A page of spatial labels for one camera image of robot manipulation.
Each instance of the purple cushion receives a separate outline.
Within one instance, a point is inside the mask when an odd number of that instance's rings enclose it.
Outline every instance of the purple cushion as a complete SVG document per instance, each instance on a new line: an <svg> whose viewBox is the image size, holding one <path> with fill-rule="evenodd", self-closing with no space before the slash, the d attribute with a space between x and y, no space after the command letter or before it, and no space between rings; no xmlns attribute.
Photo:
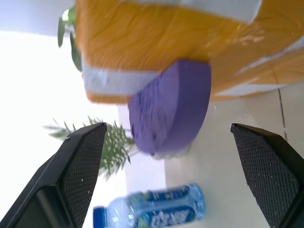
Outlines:
<svg viewBox="0 0 304 228"><path fill-rule="evenodd" d="M175 62L128 104L132 135L139 149L158 153L189 145L204 121L210 92L209 64Z"/></svg>

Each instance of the blue bottle cap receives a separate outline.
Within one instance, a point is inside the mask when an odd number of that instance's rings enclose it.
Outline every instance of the blue bottle cap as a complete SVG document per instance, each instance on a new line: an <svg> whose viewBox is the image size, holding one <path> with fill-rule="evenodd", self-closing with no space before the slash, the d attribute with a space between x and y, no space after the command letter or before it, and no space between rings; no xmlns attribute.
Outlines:
<svg viewBox="0 0 304 228"><path fill-rule="evenodd" d="M107 227L106 208L105 207L93 208L93 228L106 228L106 227Z"/></svg>

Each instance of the bottle label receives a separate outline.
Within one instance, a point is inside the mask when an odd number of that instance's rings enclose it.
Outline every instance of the bottle label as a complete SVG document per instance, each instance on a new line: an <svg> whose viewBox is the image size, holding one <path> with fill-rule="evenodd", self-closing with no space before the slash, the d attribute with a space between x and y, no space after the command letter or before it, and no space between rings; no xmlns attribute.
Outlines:
<svg viewBox="0 0 304 228"><path fill-rule="evenodd" d="M190 188L185 185L183 187L168 189L166 191L149 191L143 194L143 198L149 202L166 201L184 198L189 194Z"/></svg>
<svg viewBox="0 0 304 228"><path fill-rule="evenodd" d="M155 210L141 214L135 222L136 228L162 228L178 224L192 222L195 219L195 211L191 207L181 206L177 208Z"/></svg>

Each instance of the white floor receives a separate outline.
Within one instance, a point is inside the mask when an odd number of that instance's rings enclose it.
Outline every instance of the white floor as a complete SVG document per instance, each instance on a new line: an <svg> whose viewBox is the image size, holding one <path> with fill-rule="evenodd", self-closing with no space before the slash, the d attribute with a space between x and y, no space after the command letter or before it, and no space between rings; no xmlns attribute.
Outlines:
<svg viewBox="0 0 304 228"><path fill-rule="evenodd" d="M278 90L251 98L209 105L204 124L189 154L165 161L166 183L200 185L207 215L189 228L268 228L255 198L246 185L232 123L257 126L281 136L304 157L304 83L281 89L285 127Z"/></svg>

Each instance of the water bottle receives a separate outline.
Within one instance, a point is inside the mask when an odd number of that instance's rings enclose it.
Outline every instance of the water bottle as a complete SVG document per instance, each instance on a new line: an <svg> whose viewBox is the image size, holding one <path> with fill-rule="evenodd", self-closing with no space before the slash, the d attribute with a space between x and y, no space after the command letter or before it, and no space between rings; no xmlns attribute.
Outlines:
<svg viewBox="0 0 304 228"><path fill-rule="evenodd" d="M174 189L138 192L95 207L94 228L162 228L200 220L205 200L199 187L188 184Z"/></svg>

